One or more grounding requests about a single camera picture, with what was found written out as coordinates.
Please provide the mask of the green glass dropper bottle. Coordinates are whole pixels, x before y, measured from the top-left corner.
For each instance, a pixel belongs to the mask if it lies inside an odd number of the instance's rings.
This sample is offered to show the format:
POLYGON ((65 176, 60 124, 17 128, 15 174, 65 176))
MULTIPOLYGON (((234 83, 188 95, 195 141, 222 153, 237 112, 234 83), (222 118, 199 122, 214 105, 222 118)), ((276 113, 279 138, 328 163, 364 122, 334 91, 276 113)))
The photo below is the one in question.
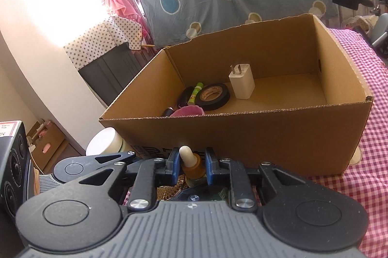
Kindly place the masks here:
POLYGON ((181 168, 186 176, 188 187, 195 187, 206 182, 206 169, 201 157, 188 146, 179 148, 181 168))

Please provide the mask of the pink plastic lid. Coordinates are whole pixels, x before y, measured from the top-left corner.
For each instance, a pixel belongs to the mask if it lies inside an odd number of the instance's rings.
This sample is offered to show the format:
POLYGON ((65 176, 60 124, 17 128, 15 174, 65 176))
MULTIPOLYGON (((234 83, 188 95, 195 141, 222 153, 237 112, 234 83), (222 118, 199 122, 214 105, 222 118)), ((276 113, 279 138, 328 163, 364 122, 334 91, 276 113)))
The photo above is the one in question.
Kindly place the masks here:
POLYGON ((184 106, 174 111, 170 117, 204 116, 204 110, 197 105, 184 106))

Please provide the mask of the black electrical tape roll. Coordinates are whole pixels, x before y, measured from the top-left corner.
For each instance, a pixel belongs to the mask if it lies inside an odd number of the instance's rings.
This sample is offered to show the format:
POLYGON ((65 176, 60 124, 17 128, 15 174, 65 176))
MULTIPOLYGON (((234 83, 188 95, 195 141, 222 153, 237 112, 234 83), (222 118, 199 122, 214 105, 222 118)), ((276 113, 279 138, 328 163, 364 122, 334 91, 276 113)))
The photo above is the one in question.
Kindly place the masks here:
POLYGON ((223 107, 229 99, 229 89, 225 84, 211 84, 198 92, 195 104, 204 111, 213 111, 223 107))

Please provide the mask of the white usb charger plug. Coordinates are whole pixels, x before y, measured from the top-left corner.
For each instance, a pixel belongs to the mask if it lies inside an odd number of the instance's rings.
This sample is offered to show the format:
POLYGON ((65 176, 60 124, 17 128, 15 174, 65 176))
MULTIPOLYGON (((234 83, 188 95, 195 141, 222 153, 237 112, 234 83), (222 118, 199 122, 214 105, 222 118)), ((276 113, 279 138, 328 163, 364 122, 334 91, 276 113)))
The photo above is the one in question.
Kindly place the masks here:
POLYGON ((250 64, 231 65, 229 81, 237 99, 247 100, 255 89, 255 80, 250 64))

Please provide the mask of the white vitamin bottle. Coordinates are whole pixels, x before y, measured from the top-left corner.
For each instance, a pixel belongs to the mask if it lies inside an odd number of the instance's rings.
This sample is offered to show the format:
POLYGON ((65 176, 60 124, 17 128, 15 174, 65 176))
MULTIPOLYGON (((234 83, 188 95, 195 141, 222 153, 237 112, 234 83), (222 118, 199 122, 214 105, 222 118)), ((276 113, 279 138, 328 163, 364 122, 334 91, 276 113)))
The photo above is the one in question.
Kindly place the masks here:
POLYGON ((90 140, 86 148, 86 155, 95 156, 119 153, 128 150, 127 143, 119 133, 113 127, 107 127, 99 131, 99 133, 90 140))

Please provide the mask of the brown cardboard box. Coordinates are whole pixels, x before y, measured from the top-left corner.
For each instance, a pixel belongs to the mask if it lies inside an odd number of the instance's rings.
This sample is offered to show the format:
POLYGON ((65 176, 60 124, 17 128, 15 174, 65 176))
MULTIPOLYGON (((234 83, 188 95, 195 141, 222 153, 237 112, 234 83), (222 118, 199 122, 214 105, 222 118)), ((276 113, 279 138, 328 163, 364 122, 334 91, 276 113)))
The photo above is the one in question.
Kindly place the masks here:
POLYGON ((368 121, 372 93, 313 15, 246 24, 164 48, 103 113, 141 156, 207 147, 247 167, 268 161, 303 176, 344 172, 368 121), (202 116, 165 117, 184 89, 229 84, 248 64, 255 89, 202 116))

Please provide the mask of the white polka dot cloth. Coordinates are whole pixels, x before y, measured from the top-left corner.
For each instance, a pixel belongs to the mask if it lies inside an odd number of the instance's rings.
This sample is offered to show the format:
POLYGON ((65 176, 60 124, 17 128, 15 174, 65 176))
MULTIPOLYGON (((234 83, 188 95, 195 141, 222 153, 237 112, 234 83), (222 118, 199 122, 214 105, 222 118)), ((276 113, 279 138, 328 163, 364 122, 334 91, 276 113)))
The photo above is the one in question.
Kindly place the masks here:
POLYGON ((140 23, 108 16, 102 23, 64 46, 64 50, 74 67, 80 70, 123 43, 127 43, 131 51, 140 51, 142 38, 140 23))

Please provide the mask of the pink checkered tablecloth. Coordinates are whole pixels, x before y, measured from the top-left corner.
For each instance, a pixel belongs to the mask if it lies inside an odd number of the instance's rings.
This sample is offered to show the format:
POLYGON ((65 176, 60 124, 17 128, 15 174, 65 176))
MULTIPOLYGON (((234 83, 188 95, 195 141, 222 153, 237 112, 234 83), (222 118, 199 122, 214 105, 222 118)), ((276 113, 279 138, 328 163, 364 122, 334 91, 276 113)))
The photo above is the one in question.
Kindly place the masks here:
POLYGON ((342 175, 316 177, 317 183, 354 197, 367 210, 370 225, 361 250, 387 257, 387 63, 350 30, 330 29, 368 84, 374 100, 357 152, 342 175))

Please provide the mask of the pink hanging garment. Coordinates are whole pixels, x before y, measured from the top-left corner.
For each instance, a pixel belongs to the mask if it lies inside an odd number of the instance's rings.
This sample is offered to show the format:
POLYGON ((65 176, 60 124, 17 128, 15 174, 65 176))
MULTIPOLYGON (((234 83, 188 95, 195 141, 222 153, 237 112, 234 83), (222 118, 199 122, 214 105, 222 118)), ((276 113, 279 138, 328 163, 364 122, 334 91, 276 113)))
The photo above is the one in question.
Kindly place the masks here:
POLYGON ((140 24, 145 42, 154 44, 145 17, 135 0, 105 0, 105 7, 110 15, 117 15, 140 24))

